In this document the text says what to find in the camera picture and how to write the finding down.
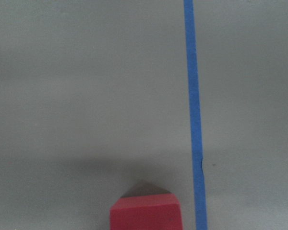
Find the red block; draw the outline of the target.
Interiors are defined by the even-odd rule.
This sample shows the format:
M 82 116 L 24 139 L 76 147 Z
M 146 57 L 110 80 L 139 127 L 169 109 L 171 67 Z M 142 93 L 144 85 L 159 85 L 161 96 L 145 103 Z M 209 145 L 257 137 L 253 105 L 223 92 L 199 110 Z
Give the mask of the red block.
M 172 193 L 120 198 L 110 209 L 111 230 L 182 230 L 180 202 Z

